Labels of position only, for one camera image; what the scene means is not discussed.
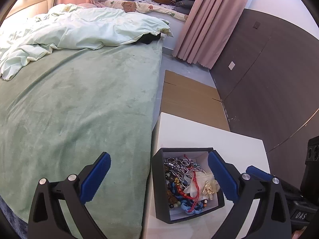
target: white comforter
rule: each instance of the white comforter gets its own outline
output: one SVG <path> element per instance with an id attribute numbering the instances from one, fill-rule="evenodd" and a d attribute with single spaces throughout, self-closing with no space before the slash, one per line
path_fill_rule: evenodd
<path id="1" fill-rule="evenodd" d="M 53 49 L 95 50 L 133 43 L 146 33 L 172 35 L 166 23 L 145 14 L 74 6 L 72 12 L 66 12 L 58 6 L 28 19 L 14 31 L 0 31 L 0 77 L 11 80 L 30 61 L 51 54 Z"/>

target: metal screw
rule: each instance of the metal screw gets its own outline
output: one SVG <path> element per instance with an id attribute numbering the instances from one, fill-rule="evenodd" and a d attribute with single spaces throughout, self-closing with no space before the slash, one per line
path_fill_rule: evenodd
<path id="1" fill-rule="evenodd" d="M 248 173 L 243 173 L 242 178 L 246 181 L 250 180 L 250 175 Z"/>
<path id="2" fill-rule="evenodd" d="M 278 180 L 278 178 L 275 177 L 275 178 L 272 178 L 272 182 L 275 183 L 275 184 L 278 184 L 279 180 Z"/>
<path id="3" fill-rule="evenodd" d="M 71 174 L 69 177 L 68 177 L 68 180 L 70 182 L 73 182 L 75 179 L 77 178 L 77 176 L 75 174 Z"/>
<path id="4" fill-rule="evenodd" d="M 43 185 L 44 183 L 46 183 L 47 182 L 47 179 L 46 178 L 42 178 L 41 180 L 39 180 L 39 183 L 41 184 L 41 185 Z"/>

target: box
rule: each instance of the box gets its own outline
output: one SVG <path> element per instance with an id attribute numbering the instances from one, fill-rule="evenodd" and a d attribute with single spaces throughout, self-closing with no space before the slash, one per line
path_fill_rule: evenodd
<path id="1" fill-rule="evenodd" d="M 216 88 L 167 70 L 160 111 L 229 131 Z"/>
<path id="2" fill-rule="evenodd" d="M 207 174 L 212 174 L 207 162 L 208 153 L 212 150 L 213 148 L 161 148 L 153 156 L 152 176 L 157 219 L 167 224 L 173 224 L 205 215 L 225 205 L 224 195 L 221 189 L 213 195 L 213 200 L 208 200 L 207 206 L 200 214 L 188 215 L 180 207 L 170 209 L 168 204 L 164 159 L 169 157 L 184 158 L 183 155 L 186 154 L 189 159 L 200 164 L 201 169 Z"/>

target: beige leather headboard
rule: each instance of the beige leather headboard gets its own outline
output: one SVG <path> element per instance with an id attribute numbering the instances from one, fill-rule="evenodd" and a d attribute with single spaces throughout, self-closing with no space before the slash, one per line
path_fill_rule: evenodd
<path id="1" fill-rule="evenodd" d="M 55 0 L 17 0 L 7 17 L 31 18 L 40 13 L 47 13 L 54 6 Z"/>

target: green bedspread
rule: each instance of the green bedspread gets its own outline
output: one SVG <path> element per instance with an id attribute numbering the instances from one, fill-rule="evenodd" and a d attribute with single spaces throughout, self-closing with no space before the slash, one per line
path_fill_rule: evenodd
<path id="1" fill-rule="evenodd" d="M 162 40 L 65 49 L 0 80 L 0 195 L 15 214 L 28 221 L 40 178 L 64 180 L 106 151 L 86 207 L 109 239 L 140 236 L 161 54 Z"/>

